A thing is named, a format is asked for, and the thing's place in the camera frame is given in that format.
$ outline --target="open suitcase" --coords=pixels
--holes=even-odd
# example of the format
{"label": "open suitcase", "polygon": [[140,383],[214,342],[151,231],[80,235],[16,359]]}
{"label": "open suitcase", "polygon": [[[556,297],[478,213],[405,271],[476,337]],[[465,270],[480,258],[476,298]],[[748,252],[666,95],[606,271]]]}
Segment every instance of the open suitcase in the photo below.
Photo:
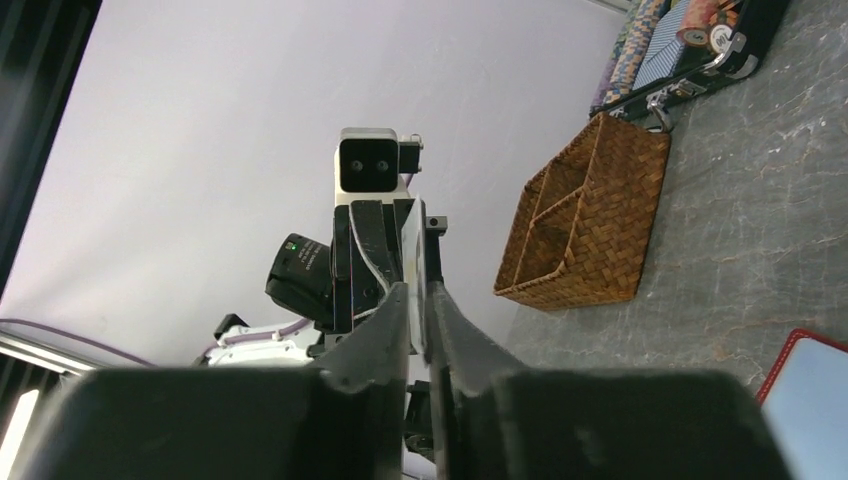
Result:
{"label": "open suitcase", "polygon": [[728,10],[734,15],[735,25],[730,36],[724,39],[728,43],[722,53],[681,43],[675,64],[667,75],[646,85],[639,85],[637,80],[632,91],[612,102],[593,107],[590,115],[603,111],[625,120],[635,120],[653,113],[664,130],[671,130],[668,107],[714,92],[757,70],[788,5],[789,0],[733,2]]}

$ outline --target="marble surface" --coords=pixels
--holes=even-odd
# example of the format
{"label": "marble surface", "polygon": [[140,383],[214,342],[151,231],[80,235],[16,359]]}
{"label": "marble surface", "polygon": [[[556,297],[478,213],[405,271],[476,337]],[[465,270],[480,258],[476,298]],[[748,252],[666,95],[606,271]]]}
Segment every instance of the marble surface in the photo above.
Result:
{"label": "marble surface", "polygon": [[848,2],[796,0],[750,79],[673,112],[637,298],[522,307],[508,347],[557,368],[764,380],[789,332],[848,340]]}

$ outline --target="black curtain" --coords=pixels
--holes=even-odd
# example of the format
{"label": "black curtain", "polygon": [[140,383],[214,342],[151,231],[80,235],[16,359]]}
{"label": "black curtain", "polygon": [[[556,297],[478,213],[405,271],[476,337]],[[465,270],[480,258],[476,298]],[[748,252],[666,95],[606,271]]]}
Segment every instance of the black curtain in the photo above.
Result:
{"label": "black curtain", "polygon": [[0,295],[101,0],[0,0]]}

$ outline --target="round label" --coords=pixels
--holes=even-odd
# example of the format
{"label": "round label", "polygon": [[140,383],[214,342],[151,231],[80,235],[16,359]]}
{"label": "round label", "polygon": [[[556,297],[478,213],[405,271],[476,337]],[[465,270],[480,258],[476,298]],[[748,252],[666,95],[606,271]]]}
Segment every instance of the round label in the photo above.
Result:
{"label": "round label", "polygon": [[710,30],[710,49],[715,53],[724,53],[730,49],[730,36],[733,29],[729,25],[716,25]]}
{"label": "round label", "polygon": [[703,30],[687,30],[683,32],[683,41],[694,47],[703,47],[707,44],[707,32]]}

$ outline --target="suitcase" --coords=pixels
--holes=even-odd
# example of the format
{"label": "suitcase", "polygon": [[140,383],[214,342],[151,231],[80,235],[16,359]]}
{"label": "suitcase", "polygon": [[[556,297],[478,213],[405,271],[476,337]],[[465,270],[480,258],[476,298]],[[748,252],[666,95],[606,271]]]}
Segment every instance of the suitcase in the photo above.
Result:
{"label": "suitcase", "polygon": [[633,91],[606,105],[594,107],[590,116],[607,112],[625,120],[636,120],[653,113],[665,131],[672,128],[667,109],[699,95],[712,93],[749,77],[763,61],[780,26],[789,0],[743,0],[729,7],[736,14],[736,24],[727,39],[723,53],[707,48],[679,44],[676,64],[669,74],[640,85],[638,77]]}

